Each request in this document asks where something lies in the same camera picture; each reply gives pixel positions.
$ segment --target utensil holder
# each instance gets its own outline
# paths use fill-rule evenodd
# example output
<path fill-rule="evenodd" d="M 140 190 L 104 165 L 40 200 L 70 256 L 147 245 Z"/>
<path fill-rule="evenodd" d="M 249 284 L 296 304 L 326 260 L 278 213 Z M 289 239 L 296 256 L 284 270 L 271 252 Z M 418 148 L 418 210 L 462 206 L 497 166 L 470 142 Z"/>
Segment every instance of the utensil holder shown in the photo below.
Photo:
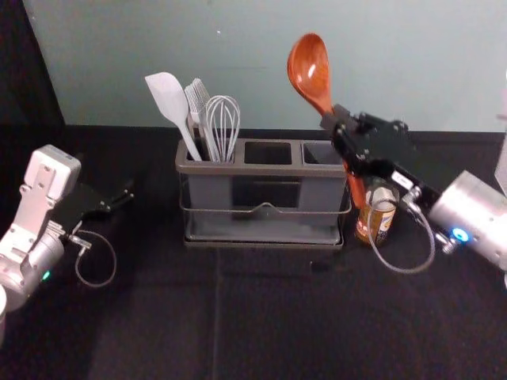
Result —
<path fill-rule="evenodd" d="M 176 169 L 188 245 L 343 245 L 352 206 L 329 141 L 238 139 L 228 163 L 193 161 L 180 141 Z"/>

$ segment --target gray cable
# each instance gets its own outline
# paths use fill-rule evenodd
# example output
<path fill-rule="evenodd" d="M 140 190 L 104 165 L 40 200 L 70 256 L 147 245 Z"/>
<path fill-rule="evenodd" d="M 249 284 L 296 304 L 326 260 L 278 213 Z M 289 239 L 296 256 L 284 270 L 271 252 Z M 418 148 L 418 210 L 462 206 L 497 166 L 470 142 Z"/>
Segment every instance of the gray cable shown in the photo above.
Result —
<path fill-rule="evenodd" d="M 421 265 L 418 265 L 415 268 L 398 268 L 398 267 L 395 267 L 393 264 L 389 264 L 380 254 L 379 249 L 377 248 L 377 246 L 375 245 L 375 242 L 373 241 L 371 225 L 372 225 L 373 210 L 375 210 L 375 208 L 379 204 L 381 204 L 382 202 L 388 202 L 388 203 L 391 203 L 395 206 L 397 206 L 397 204 L 398 204 L 398 202 L 396 202 L 392 199 L 388 199 L 388 198 L 379 199 L 372 204 L 372 207 L 370 208 L 370 212 L 368 212 L 368 222 L 367 222 L 368 239 L 370 241 L 370 244 L 372 245 L 373 250 L 375 251 L 375 254 L 380 259 L 382 264 L 384 264 L 390 270 L 397 272 L 397 273 L 402 273 L 403 275 L 415 275 L 416 273 L 420 273 L 420 272 L 426 270 L 432 264 L 433 260 L 435 259 L 435 237 L 433 235 L 433 231 L 431 229 L 431 226 L 428 223 L 428 219 L 426 219 L 426 217 L 424 216 L 424 214 L 421 212 L 421 210 L 418 207 L 416 207 L 414 209 L 411 208 L 410 210 L 413 211 L 417 215 L 417 217 L 421 220 L 422 224 L 426 228 L 426 232 L 428 232 L 428 237 L 429 237 L 428 259 L 424 263 L 422 263 Z"/>
<path fill-rule="evenodd" d="M 88 231 L 88 230 L 78 230 L 77 233 L 78 234 L 79 233 L 83 233 L 83 234 L 89 234 L 89 235 L 96 236 L 97 238 L 100 238 L 105 244 L 107 244 L 107 246 L 109 247 L 109 250 L 111 251 L 111 254 L 112 254 L 112 272 L 111 272 L 111 276 L 106 281 L 104 281 L 103 283 L 91 283 L 90 281 L 86 280 L 81 275 L 81 272 L 79 271 L 79 263 L 81 263 L 81 256 L 82 256 L 82 253 L 84 253 L 84 251 L 83 251 L 82 253 L 79 253 L 78 258 L 76 259 L 76 263 L 74 265 L 74 269 L 76 271 L 76 276 L 86 286 L 92 287 L 92 288 L 95 288 L 95 289 L 98 289 L 99 287 L 105 287 L 106 285 L 109 285 L 114 280 L 114 278 L 116 276 L 116 264 L 117 264 L 116 252 L 115 252 L 114 248 L 112 247 L 111 243 L 109 243 L 108 239 L 106 239 L 102 235 L 98 234 L 97 232 Z"/>

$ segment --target whisk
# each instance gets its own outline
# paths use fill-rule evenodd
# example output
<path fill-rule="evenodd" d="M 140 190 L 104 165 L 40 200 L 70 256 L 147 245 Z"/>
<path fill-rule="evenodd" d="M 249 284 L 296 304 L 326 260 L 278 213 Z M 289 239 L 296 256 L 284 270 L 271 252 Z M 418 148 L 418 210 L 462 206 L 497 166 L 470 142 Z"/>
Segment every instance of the whisk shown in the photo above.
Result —
<path fill-rule="evenodd" d="M 239 134 L 238 102 L 225 95 L 212 97 L 206 104 L 205 136 L 214 162 L 230 162 Z"/>

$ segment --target black cloth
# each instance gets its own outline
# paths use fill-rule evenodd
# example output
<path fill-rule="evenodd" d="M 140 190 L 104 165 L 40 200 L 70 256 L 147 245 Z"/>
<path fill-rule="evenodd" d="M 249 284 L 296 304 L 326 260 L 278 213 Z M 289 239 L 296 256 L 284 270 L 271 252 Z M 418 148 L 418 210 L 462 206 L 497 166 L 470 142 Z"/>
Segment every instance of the black cloth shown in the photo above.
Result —
<path fill-rule="evenodd" d="M 433 157 L 494 182 L 500 135 L 414 138 Z M 82 153 L 81 181 L 106 195 L 134 178 L 135 202 L 86 226 L 118 253 L 110 287 L 81 285 L 69 247 L 30 302 L 8 314 L 1 379 L 507 378 L 503 275 L 478 255 L 439 254 L 427 272 L 397 275 L 353 237 L 353 215 L 328 272 L 312 274 L 309 265 L 330 263 L 327 252 L 186 249 L 177 141 L 176 130 L 158 128 L 70 127 L 51 141 L 19 129 L 3 134 L 2 230 L 29 154 L 45 143 Z M 424 260 L 427 244 L 424 231 L 397 215 L 381 249 L 408 266 Z M 104 271 L 107 255 L 98 247 L 83 268 Z"/>

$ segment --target orange ladle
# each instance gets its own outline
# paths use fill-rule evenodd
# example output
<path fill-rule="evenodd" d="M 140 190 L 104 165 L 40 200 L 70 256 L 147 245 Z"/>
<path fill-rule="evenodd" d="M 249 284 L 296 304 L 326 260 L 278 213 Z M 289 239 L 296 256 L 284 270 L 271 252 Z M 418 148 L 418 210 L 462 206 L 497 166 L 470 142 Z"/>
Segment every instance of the orange ladle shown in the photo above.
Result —
<path fill-rule="evenodd" d="M 287 74 L 299 95 L 313 105 L 321 116 L 327 112 L 334 113 L 326 45 L 318 35 L 306 34 L 295 43 L 288 56 Z M 354 205 L 362 208 L 366 202 L 363 181 L 348 171 L 346 162 L 344 167 Z"/>

